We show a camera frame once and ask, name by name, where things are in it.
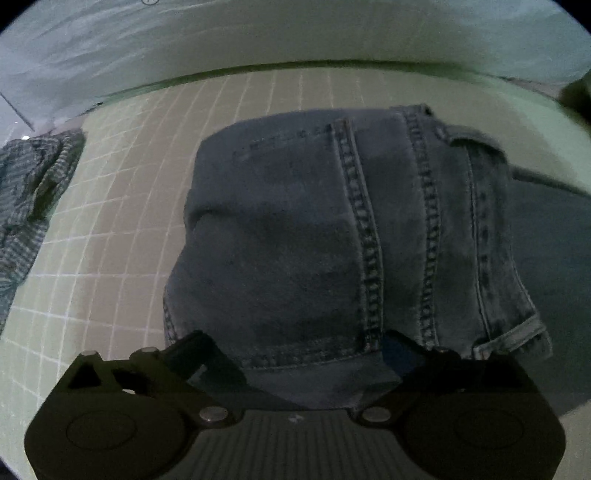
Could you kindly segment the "blue denim jeans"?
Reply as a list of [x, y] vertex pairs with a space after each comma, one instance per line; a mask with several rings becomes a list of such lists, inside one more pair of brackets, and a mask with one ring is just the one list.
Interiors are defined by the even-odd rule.
[[394, 331], [590, 395], [589, 197], [427, 106], [226, 127], [197, 150], [184, 225], [165, 338], [211, 338], [194, 383], [225, 403], [359, 406], [399, 381]]

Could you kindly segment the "green grid cutting mat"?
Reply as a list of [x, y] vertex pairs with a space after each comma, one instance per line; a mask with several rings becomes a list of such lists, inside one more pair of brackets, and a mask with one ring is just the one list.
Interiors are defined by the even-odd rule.
[[408, 104], [496, 138], [518, 167], [590, 187], [586, 121], [488, 77], [385, 67], [252, 71], [127, 95], [84, 117], [84, 152], [1, 336], [7, 467], [33, 477], [26, 428], [79, 352], [124, 358], [162, 345], [162, 290], [182, 247], [184, 199], [203, 138], [280, 112]]

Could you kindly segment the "blue striped plaid shirt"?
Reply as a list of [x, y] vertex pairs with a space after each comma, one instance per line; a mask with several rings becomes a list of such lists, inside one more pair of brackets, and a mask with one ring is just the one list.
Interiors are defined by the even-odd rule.
[[1, 148], [1, 324], [26, 280], [68, 188], [86, 136], [77, 128], [14, 139]]

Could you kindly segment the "pale green fabric storage bag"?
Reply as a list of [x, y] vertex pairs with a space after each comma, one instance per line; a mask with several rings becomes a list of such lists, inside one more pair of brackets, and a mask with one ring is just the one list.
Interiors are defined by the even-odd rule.
[[590, 36], [551, 1], [38, 1], [1, 35], [1, 91], [44, 123], [170, 78], [322, 60], [569, 82]]

